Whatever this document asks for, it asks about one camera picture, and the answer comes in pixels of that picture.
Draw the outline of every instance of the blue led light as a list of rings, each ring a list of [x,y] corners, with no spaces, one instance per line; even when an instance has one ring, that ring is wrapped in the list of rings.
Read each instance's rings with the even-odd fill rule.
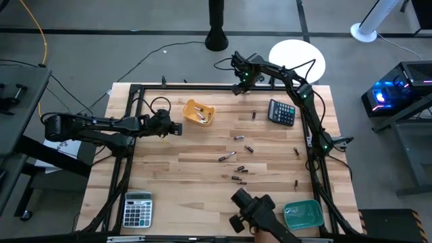
[[[376,93],[375,97],[377,97],[377,101],[379,101],[379,102],[385,102],[385,99],[384,99],[382,93],[380,93],[380,92]]]

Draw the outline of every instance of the white cable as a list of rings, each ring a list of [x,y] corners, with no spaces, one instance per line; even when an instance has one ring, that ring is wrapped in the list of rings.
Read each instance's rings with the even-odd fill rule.
[[[422,59],[421,56],[420,56],[417,52],[412,51],[412,50],[410,50],[410,49],[408,49],[408,48],[405,48],[405,47],[401,47],[400,45],[398,45],[398,44],[396,44],[396,43],[393,43],[393,42],[391,42],[390,40],[387,40],[386,38],[384,38],[384,37],[383,37],[382,35],[380,35],[379,33],[377,33],[377,34],[378,34],[379,37],[381,37],[383,40],[387,41],[388,43],[393,44],[393,45],[395,45],[395,46],[397,46],[397,47],[399,47],[399,48],[401,48],[401,49],[403,49],[403,50],[405,50],[405,51],[409,51],[409,52],[411,52],[411,53],[414,53],[418,58],[420,58],[420,60]]]

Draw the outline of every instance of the calculator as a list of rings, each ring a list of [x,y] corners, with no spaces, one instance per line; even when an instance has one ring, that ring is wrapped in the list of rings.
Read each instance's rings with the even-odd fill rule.
[[[293,126],[294,118],[296,117],[296,108],[271,99],[268,117],[272,122],[277,124]]]
[[[129,228],[150,227],[153,212],[151,192],[128,192],[125,196],[123,226]]]

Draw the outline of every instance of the paper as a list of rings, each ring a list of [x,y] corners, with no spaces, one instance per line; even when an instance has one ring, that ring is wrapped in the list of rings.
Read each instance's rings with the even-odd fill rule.
[[[59,152],[62,152],[69,157],[77,159],[77,154],[80,150],[81,141],[67,140],[64,142],[51,142],[45,139],[43,144],[50,148],[57,149]],[[34,165],[37,167],[45,168],[45,173],[52,173],[61,170],[60,168],[57,168],[52,164],[40,160],[36,160],[36,163]]]

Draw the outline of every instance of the computer tower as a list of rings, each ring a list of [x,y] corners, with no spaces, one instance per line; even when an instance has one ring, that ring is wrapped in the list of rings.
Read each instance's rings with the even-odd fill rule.
[[[403,61],[362,95],[369,117],[391,116],[432,92],[432,61]]]

